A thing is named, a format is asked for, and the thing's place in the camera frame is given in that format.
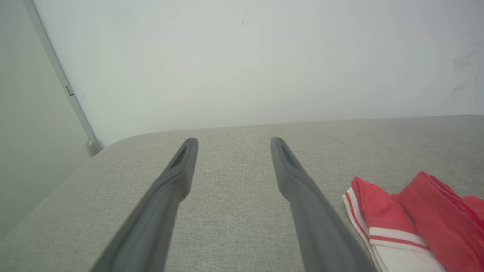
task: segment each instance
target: red and white cloth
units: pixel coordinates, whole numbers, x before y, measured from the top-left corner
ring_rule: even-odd
[[[380,272],[484,271],[484,200],[420,172],[389,195],[358,177],[343,195]]]

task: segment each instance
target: white stripe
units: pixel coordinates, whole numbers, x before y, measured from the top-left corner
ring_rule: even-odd
[[[393,248],[400,248],[400,249],[408,249],[420,253],[430,254],[433,256],[432,252],[428,249],[424,249],[415,245],[406,244],[406,243],[398,243],[398,242],[390,242],[390,241],[383,241],[377,239],[370,239],[370,244],[372,245],[383,245]]]
[[[353,211],[355,213],[356,218],[360,218],[361,219],[362,217],[361,217],[361,214],[360,214],[360,208],[358,207],[358,202],[356,201],[356,196],[355,196],[355,193],[354,193],[353,189],[350,187],[347,192],[348,192],[348,195],[349,195],[349,199],[351,200],[352,207],[353,207]],[[370,252],[371,259],[373,260],[373,263],[375,264],[378,272],[381,272],[380,266],[378,265],[378,262],[375,259],[375,255],[373,253],[373,249],[372,249],[369,241],[366,239],[366,236],[363,234],[363,232],[361,231],[361,229],[358,227],[358,224],[356,224],[356,221],[353,218],[353,215],[351,214],[351,208],[349,206],[348,199],[346,198],[346,194],[343,195],[343,202],[345,204],[346,211],[347,211],[348,216],[349,216],[349,220],[351,221],[351,223],[353,224],[353,227],[359,233],[359,235],[361,236],[361,238],[363,238],[363,242],[366,245],[366,248],[368,249],[368,251]],[[365,222],[363,220],[360,220],[359,223],[360,223],[360,225],[362,226],[363,229],[368,229],[366,227]]]
[[[360,206],[359,206],[358,201],[356,200],[355,191],[353,191],[353,188],[350,187],[347,192],[348,192],[348,195],[349,195],[349,199],[351,200],[351,203],[353,205],[353,211],[355,212],[356,220],[358,220],[358,223],[360,223],[360,225],[362,226],[363,231],[365,231],[365,233],[368,236],[370,236],[369,235],[370,231],[368,230],[368,227],[366,226],[366,223],[363,220],[362,215],[360,214]]]
[[[387,238],[402,239],[419,245],[427,246],[421,236],[415,235],[398,229],[384,228],[384,227],[370,227],[370,235],[383,236]]]

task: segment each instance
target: gray upholstery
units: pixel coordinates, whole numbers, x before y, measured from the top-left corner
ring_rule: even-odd
[[[188,137],[197,177],[181,203],[166,271],[303,271],[272,167],[282,137],[358,237],[341,195],[354,176],[399,192],[423,170],[484,197],[484,116],[324,121],[186,130],[121,140],[88,161],[0,244],[0,271],[88,271]]]

